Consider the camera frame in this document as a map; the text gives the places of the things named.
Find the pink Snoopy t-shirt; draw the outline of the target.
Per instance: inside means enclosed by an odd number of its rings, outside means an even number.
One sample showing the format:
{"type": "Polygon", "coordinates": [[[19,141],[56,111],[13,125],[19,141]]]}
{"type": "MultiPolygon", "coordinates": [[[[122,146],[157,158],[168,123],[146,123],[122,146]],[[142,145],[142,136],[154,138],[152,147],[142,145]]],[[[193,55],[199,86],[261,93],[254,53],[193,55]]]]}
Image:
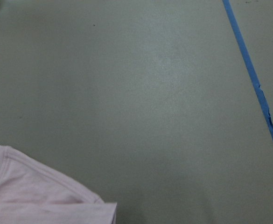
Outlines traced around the pink Snoopy t-shirt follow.
{"type": "Polygon", "coordinates": [[[9,146],[0,146],[0,224],[113,224],[117,205],[9,146]]]}

